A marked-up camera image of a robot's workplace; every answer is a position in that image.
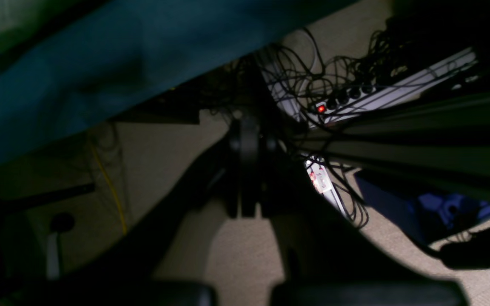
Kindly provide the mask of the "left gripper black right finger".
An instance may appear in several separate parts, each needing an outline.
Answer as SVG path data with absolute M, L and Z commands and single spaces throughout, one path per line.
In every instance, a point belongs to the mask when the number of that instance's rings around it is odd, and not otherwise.
M 270 221 L 284 280 L 271 306 L 466 306 L 461 287 L 413 271 L 362 235 L 315 190 L 255 121 L 249 122 L 249 213 Z

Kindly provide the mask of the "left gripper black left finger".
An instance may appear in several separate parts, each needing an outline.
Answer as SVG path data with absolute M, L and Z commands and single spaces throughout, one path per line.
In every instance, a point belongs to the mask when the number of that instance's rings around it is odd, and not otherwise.
M 120 242 L 82 269 L 51 283 L 51 306 L 215 306 L 217 295 L 204 283 L 154 281 L 151 272 L 169 256 L 189 212 L 211 199 L 229 217 L 250 214 L 246 190 L 250 172 L 250 121 L 200 155 L 175 187 Z

